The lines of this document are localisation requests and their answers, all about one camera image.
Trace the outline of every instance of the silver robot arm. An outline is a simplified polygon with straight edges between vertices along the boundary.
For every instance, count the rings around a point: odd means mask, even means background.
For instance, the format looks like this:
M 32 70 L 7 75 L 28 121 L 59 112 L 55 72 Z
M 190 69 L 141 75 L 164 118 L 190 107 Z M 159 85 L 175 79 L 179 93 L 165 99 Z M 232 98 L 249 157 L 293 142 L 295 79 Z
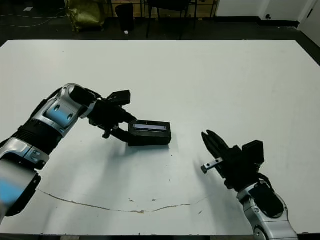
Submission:
M 127 142 L 128 133 L 119 123 L 136 119 L 122 108 L 130 98 L 128 90 L 102 98 L 70 83 L 43 100 L 18 131 L 0 143 L 0 224 L 28 204 L 41 180 L 37 170 L 46 165 L 78 118 L 88 118 L 91 125 L 103 129 L 104 138 L 113 135 Z
M 283 199 L 272 188 L 271 182 L 259 173 L 264 160 L 261 141 L 229 148 L 214 132 L 202 133 L 204 144 L 215 158 L 204 164 L 204 174 L 216 168 L 225 179 L 228 189 L 238 192 L 237 199 L 243 205 L 256 240 L 298 240 L 288 218 L 288 208 Z

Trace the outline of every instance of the scratch mark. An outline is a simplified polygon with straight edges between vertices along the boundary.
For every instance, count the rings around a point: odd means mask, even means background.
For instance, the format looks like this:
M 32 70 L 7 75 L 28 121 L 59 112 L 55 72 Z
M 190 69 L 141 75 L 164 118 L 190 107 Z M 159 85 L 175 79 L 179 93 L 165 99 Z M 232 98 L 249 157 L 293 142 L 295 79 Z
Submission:
M 121 212 L 121 213 L 135 213 L 135 214 L 145 214 L 145 213 L 155 213 L 164 209 L 171 209 L 171 208 L 177 208 L 177 207 L 182 207 L 182 206 L 191 206 L 191 205 L 196 205 L 198 203 L 200 203 L 201 201 L 209 198 L 212 195 L 206 196 L 205 198 L 200 199 L 199 201 L 197 201 L 196 203 L 190 204 L 179 204 L 179 205 L 171 205 L 171 206 L 164 206 L 155 210 L 141 210 L 141 211 L 137 211 L 137 210 L 120 210 L 120 209 L 111 209 L 111 208 L 106 208 L 106 207 L 102 207 L 102 206 L 95 206 L 95 205 L 90 205 L 90 204 L 86 204 L 86 203 L 81 203 L 81 202 L 76 202 L 76 201 L 70 201 L 70 200 L 66 200 L 57 196 L 54 196 L 50 193 L 47 193 L 45 191 L 40 190 L 39 188 L 37 188 L 37 190 L 47 196 L 50 196 L 51 198 L 57 199 L 59 201 L 65 202 L 65 203 L 70 203 L 70 204 L 76 204 L 76 205 L 80 205 L 80 206 L 85 206 L 85 207 L 90 207 L 90 208 L 96 208 L 96 209 L 101 209 L 101 210 L 106 210 L 106 211 L 113 211 L 113 212 Z
M 155 213 L 155 212 L 158 212 L 160 210 L 163 210 L 163 209 L 170 209 L 170 208 L 176 208 L 176 207 L 181 207 L 181 206 L 190 206 L 191 204 L 188 203 L 188 204 L 180 204 L 180 205 L 173 205 L 173 206 L 165 206 L 165 207 L 162 207 L 162 208 L 159 208 L 159 209 L 156 209 L 156 210 L 152 210 L 152 211 L 148 211 L 148 212 L 152 212 L 152 213 Z
M 144 210 L 141 210 L 141 211 L 130 211 L 130 213 L 136 213 L 136 214 L 145 214 L 145 212 L 149 212 L 149 211 L 144 211 Z

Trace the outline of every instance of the display screen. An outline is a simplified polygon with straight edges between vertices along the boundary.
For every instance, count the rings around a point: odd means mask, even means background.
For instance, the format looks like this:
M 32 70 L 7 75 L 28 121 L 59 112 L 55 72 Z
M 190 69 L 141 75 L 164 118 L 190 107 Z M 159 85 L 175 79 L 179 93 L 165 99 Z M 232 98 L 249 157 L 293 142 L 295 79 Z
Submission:
M 133 124 L 133 127 L 137 130 L 155 130 L 155 131 L 166 131 L 167 128 L 165 126 L 156 126 L 156 125 L 146 125 L 146 124 Z

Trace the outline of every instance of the white table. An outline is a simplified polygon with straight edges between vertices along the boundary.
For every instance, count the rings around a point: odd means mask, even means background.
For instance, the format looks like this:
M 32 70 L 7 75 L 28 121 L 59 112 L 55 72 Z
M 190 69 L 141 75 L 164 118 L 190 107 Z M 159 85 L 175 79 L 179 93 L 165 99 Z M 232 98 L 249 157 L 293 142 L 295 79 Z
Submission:
M 172 131 L 169 148 L 130 148 L 79 120 L 1 233 L 251 234 L 236 193 L 200 170 L 212 159 L 206 129 L 230 146 L 262 140 L 261 172 L 292 226 L 319 232 L 320 67 L 295 41 L 12 40 L 0 48 L 0 78 L 1 139 L 72 82 L 103 96 L 130 89 L 126 109 Z

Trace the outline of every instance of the black trash can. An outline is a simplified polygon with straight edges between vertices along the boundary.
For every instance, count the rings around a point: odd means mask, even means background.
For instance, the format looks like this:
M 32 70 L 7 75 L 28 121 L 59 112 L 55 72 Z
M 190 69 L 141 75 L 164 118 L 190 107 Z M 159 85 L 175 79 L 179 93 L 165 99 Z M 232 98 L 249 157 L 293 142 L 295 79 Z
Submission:
M 132 31 L 134 29 L 134 5 L 133 3 L 122 4 L 115 7 L 120 27 L 122 31 Z

